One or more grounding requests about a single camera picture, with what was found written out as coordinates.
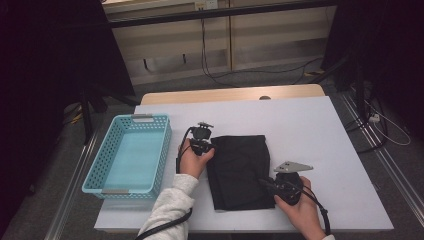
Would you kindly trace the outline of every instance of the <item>hand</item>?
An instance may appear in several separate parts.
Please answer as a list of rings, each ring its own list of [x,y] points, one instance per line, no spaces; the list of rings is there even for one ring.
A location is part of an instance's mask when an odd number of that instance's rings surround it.
[[[311,188],[311,181],[309,181],[309,179],[305,177],[300,178],[304,186]],[[312,195],[307,188],[304,188],[304,190]],[[298,229],[306,239],[321,240],[325,237],[325,233],[318,219],[317,206],[308,196],[302,194],[299,202],[294,206],[288,205],[277,195],[274,196],[274,199],[278,207],[287,214],[293,226]]]
[[[215,154],[215,149],[212,148],[209,150],[209,152],[203,154],[202,156],[197,156],[191,149],[190,141],[188,138],[186,138],[184,141],[182,151],[184,153],[181,156],[180,173],[189,174],[197,179],[199,179],[200,174],[203,172],[206,163]]]

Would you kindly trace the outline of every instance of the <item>black fabric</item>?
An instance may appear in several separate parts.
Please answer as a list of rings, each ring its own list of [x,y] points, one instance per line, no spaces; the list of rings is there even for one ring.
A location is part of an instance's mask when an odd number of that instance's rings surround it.
[[[215,210],[274,208],[273,198],[258,181],[269,174],[265,136],[222,136],[211,142],[218,146],[207,164]]]

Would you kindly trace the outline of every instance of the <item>blue plastic basket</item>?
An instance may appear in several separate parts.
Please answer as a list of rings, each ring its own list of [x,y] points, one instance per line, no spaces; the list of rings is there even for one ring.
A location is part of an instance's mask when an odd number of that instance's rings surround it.
[[[82,191],[98,198],[157,198],[171,140],[166,114],[116,116]]]

